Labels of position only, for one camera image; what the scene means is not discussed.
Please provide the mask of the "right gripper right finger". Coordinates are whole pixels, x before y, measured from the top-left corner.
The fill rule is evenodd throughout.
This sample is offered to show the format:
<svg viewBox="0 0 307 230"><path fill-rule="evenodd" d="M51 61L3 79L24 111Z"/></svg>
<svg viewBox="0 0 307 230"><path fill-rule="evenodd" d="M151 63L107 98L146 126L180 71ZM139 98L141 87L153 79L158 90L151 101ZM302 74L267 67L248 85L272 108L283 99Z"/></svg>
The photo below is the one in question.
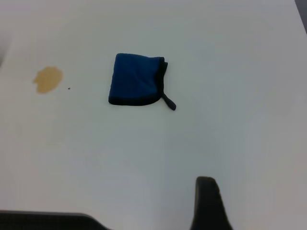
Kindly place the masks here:
<svg viewBox="0 0 307 230"><path fill-rule="evenodd" d="M231 230L220 189L211 177L196 179L192 230Z"/></svg>

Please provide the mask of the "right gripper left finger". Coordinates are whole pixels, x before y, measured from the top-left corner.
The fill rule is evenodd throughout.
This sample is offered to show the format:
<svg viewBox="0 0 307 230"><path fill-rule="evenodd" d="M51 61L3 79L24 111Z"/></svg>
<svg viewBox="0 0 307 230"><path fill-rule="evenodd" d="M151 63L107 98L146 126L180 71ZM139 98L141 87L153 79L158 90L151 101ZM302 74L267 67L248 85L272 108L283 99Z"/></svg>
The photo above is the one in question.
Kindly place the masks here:
<svg viewBox="0 0 307 230"><path fill-rule="evenodd" d="M106 230L98 220L83 213L0 212L2 230Z"/></svg>

